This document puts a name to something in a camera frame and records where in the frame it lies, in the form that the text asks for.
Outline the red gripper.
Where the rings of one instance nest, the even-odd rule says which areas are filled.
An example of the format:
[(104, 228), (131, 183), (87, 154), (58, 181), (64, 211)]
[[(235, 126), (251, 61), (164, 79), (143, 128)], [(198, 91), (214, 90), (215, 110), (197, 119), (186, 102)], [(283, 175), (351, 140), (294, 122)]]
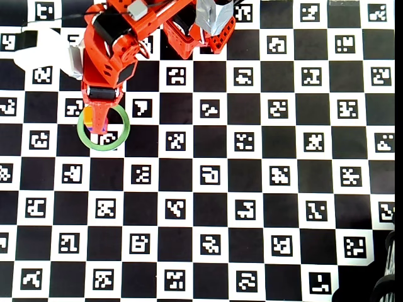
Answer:
[(82, 99), (86, 127), (91, 133), (106, 133), (107, 114), (123, 96), (123, 83), (133, 76), (138, 60), (138, 40), (130, 33), (121, 35), (112, 46), (90, 24), (84, 34)]

